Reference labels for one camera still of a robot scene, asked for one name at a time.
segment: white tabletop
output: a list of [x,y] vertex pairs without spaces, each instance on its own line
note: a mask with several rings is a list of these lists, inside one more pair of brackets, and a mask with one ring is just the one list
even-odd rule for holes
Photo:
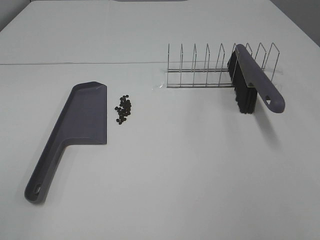
[[[1,240],[319,239],[320,48],[268,0],[232,2],[34,1],[0,32]],[[284,113],[258,99],[241,114],[231,88],[159,88],[168,42],[275,42]],[[36,64],[64,62],[116,64]],[[67,147],[33,205],[26,184],[90,81],[108,87],[108,143]]]

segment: brush handle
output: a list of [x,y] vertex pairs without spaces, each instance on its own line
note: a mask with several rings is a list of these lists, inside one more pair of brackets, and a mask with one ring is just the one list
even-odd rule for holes
[[248,87],[254,87],[262,98],[264,104],[274,113],[283,113],[285,100],[267,77],[265,72],[252,58],[246,47],[238,44],[235,48],[243,77]]

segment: hand brush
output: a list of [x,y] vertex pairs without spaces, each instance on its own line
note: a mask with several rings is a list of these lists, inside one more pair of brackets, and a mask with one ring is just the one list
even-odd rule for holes
[[242,44],[236,45],[228,62],[228,71],[241,113],[255,111],[257,93],[272,112],[285,110],[284,98]]

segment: pile of coffee beans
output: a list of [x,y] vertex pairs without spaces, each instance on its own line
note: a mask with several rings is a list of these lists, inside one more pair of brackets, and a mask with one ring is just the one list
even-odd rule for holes
[[120,97],[120,105],[114,108],[119,115],[119,118],[116,119],[116,122],[119,123],[119,125],[127,120],[126,117],[131,115],[131,102],[127,99],[128,97],[129,95],[123,95]]

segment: black bristles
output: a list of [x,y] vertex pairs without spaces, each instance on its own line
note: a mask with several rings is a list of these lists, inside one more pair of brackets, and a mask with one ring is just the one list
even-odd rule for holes
[[247,87],[245,78],[237,61],[237,55],[234,51],[228,62],[230,78],[233,79],[235,100],[238,103],[239,110],[243,114],[252,114],[255,111],[258,92],[254,87]]

